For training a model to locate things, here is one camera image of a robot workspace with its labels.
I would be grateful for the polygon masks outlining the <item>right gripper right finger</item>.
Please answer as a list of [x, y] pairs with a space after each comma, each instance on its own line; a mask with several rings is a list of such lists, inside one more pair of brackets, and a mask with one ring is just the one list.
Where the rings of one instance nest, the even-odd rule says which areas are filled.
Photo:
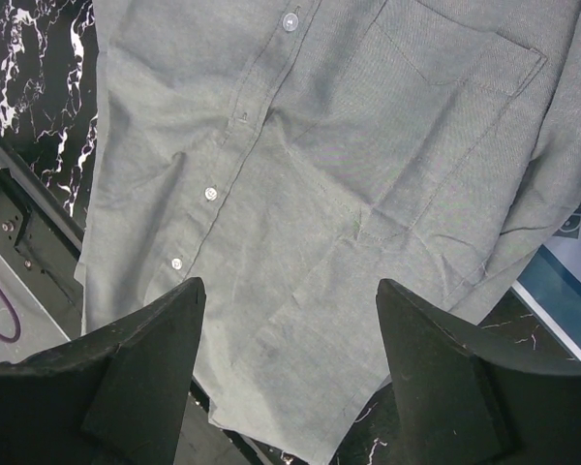
[[408, 464], [581, 464], [581, 361], [522, 348], [390, 279], [376, 295]]

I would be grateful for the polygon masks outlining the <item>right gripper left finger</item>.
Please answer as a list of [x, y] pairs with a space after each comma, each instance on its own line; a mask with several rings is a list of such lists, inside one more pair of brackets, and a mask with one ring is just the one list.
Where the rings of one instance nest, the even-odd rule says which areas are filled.
[[206, 294], [190, 278], [19, 363], [0, 362], [0, 464], [171, 464]]

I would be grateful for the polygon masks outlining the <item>grey button shirt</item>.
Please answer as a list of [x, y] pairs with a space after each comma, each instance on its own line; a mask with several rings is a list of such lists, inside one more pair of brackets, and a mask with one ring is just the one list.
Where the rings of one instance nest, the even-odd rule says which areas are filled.
[[325, 464], [390, 278], [480, 323], [581, 202], [581, 1], [97, 1], [91, 332], [200, 277], [210, 421]]

